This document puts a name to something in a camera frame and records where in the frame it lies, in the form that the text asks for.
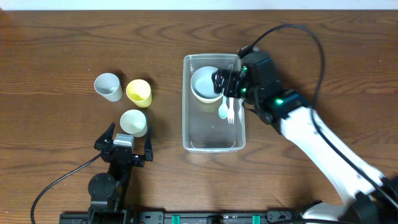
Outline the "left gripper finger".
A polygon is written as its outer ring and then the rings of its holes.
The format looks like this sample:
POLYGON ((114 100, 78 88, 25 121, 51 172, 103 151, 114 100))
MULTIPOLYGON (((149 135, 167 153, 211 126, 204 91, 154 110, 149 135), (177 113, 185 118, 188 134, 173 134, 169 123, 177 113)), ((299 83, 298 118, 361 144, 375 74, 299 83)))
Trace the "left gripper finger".
POLYGON ((153 159, 154 159, 152 142, 151 142, 151 134, 152 134, 152 130, 151 130, 151 128, 148 128, 147 134, 146 134, 146 140, 144 143, 144 156, 145 156, 146 161, 153 161, 153 159))
POLYGON ((106 149, 108 142, 113 140, 115 124, 111 123, 109 128, 95 141, 94 148, 98 151, 103 151, 106 149))

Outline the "yellow bowl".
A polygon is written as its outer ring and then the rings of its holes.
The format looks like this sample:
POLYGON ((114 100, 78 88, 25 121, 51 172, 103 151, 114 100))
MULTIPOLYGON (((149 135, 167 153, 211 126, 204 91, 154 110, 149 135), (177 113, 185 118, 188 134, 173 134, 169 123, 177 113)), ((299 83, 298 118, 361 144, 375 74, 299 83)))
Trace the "yellow bowl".
POLYGON ((215 103, 216 101, 218 101, 219 99, 221 99, 223 97, 222 95, 216 95, 215 97, 212 97, 212 98, 205 98, 203 96, 196 95, 195 93, 194 93, 194 96, 196 97, 196 99, 198 99, 202 103, 208 103, 208 104, 215 103))

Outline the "grey bowl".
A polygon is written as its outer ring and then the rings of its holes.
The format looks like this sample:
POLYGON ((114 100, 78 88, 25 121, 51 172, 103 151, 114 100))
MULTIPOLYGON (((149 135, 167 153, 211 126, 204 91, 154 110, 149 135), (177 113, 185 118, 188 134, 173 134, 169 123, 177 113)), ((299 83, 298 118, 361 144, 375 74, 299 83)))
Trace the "grey bowl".
POLYGON ((212 98, 221 93, 214 92, 212 74, 218 71, 216 67, 202 67, 195 71, 190 80, 190 87, 192 93, 203 96, 205 98, 212 98))

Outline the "light blue plastic spoon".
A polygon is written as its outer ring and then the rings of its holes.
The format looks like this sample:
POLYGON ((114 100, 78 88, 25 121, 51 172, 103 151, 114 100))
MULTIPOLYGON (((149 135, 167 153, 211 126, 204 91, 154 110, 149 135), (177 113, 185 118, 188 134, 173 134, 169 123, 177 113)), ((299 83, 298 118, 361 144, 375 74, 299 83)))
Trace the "light blue plastic spoon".
POLYGON ((221 119, 226 119, 228 117, 228 106, 226 104, 227 97, 222 97, 222 103, 218 108, 218 114, 221 119))

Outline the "white plastic fork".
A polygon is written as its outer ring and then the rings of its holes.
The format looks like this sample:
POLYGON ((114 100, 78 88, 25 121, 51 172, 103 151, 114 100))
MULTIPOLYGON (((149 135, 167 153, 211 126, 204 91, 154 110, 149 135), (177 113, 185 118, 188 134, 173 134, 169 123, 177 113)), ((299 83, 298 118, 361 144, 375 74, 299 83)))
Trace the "white plastic fork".
POLYGON ((234 124, 234 98, 229 98, 228 123, 234 124))

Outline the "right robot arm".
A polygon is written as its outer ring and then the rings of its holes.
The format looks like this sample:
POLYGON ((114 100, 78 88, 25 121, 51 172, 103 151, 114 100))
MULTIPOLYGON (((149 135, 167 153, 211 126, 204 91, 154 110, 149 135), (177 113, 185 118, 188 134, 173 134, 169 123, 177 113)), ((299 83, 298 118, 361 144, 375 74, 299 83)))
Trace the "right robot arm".
POLYGON ((267 52, 250 52, 237 70, 211 74, 215 93, 240 98, 279 134, 298 146, 323 172, 342 206, 316 202, 284 223, 397 223, 397 179, 357 156, 297 91, 282 86, 267 52))

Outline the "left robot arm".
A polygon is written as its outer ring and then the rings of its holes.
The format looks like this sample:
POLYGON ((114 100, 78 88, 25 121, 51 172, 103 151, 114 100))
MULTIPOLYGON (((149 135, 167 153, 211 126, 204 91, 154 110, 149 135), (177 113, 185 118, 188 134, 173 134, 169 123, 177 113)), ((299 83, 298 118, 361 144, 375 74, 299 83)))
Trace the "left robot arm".
POLYGON ((88 223, 132 223, 134 212, 123 208, 133 167, 154 159, 151 129, 147 130, 144 153, 135 154, 134 136, 117 134, 115 124, 95 141, 100 158, 109 164, 107 172, 96 174, 88 184, 91 196, 88 223))

